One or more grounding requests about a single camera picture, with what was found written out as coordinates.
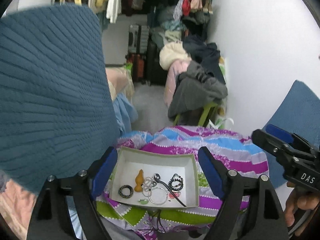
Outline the person's right hand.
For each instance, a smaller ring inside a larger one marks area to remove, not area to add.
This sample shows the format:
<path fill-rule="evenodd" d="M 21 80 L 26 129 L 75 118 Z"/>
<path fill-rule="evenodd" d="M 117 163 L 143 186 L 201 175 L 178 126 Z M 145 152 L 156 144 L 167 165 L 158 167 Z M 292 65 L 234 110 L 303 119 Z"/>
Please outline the person's right hand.
<path fill-rule="evenodd" d="M 288 227 L 296 222 L 295 214 L 298 210 L 310 211 L 308 218 L 295 230 L 296 239 L 319 239 L 319 193 L 298 191 L 292 182 L 287 187 L 293 188 L 284 210 L 284 217 Z"/>

